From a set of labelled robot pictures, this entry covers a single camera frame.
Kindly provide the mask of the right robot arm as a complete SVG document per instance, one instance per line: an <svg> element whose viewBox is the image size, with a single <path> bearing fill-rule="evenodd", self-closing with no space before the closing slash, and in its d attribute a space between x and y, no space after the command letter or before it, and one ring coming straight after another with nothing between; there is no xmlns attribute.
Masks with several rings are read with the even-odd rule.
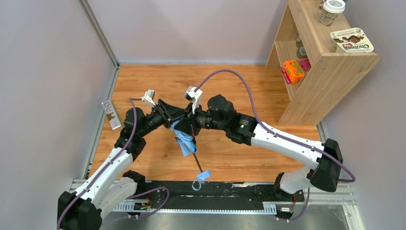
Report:
<svg viewBox="0 0 406 230"><path fill-rule="evenodd" d="M220 94L208 101L207 111L192 106L190 103L186 107L177 129L191 135L197 135L202 128L222 130L235 143L273 150L304 164L299 170L278 174L275 190L288 194L309 187L326 192L337 190L343 162L337 141L312 141L258 122L255 117L238 113Z"/></svg>

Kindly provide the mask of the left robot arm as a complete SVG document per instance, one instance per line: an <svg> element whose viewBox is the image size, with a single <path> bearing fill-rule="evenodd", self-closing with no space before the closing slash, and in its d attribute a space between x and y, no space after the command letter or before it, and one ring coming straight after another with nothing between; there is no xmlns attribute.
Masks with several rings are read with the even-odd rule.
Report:
<svg viewBox="0 0 406 230"><path fill-rule="evenodd" d="M144 137L160 126L169 128L183 116L182 108L159 99L149 114L133 106L126 112L124 127L107 159L74 192L65 191L58 199L58 230L98 230L104 219L122 201L137 192L143 176L128 171L118 183L115 179L131 165L146 145Z"/></svg>

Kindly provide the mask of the light blue folding umbrella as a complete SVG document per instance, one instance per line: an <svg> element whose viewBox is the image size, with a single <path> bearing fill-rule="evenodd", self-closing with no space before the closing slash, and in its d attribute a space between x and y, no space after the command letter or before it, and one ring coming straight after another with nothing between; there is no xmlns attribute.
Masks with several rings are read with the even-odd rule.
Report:
<svg viewBox="0 0 406 230"><path fill-rule="evenodd" d="M180 130L180 128L176 128L176 125L180 123L180 119L175 120L172 125L170 126L171 131L175 134L175 139L177 144L180 146L182 155L184 157L193 154L194 160L198 166L200 173L195 176L195 180L192 182L192 189L194 191L199 191L206 180L212 176L210 170L203 171L202 166L196 156L197 147L193 141L192 134L187 134Z"/></svg>

